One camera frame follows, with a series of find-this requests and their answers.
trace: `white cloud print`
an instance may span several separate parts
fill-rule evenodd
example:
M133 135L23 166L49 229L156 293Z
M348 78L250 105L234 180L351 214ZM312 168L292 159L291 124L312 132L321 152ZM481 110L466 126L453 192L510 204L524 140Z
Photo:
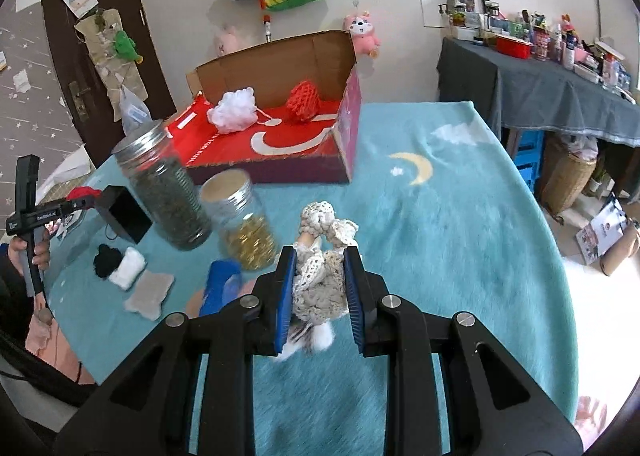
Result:
M477 144L490 144L493 140L491 131L477 116L469 124L459 124L457 126L446 124L433 131L432 134L456 145L476 146Z

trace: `metal jar lid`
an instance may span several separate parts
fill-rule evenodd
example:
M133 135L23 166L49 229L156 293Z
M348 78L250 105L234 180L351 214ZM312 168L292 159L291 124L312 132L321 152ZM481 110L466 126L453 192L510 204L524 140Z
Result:
M219 218L234 216L251 197L251 178L242 169L227 169L209 178L200 188L200 200Z
M145 122L120 140L111 153L123 165L153 149L167 137L162 120Z

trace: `blue stool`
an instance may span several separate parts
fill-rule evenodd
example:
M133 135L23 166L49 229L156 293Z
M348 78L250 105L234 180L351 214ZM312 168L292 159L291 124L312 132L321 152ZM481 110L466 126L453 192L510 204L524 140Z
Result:
M545 141L544 131L525 131L518 146L514 163L531 192L540 178L542 168L542 150Z

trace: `yellow moon print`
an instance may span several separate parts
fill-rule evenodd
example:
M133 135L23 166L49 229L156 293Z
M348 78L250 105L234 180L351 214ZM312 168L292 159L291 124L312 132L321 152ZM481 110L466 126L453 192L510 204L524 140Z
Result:
M427 158L420 154L413 152L396 152L395 154L390 154L389 158L401 158L402 160L407 160L415 164L418 169L418 176L416 176L409 185L423 184L433 175L433 165L431 165L431 162Z

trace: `door handle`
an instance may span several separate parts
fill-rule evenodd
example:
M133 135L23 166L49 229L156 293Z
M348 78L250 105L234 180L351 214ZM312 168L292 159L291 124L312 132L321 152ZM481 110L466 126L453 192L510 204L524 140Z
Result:
M86 122L89 119L89 113L84 105L84 100L82 100L82 95L91 91L91 88L81 90L80 86L78 86L78 81L72 81L69 83L69 91L74 100L74 106L76 107L76 113L78 113L80 122Z

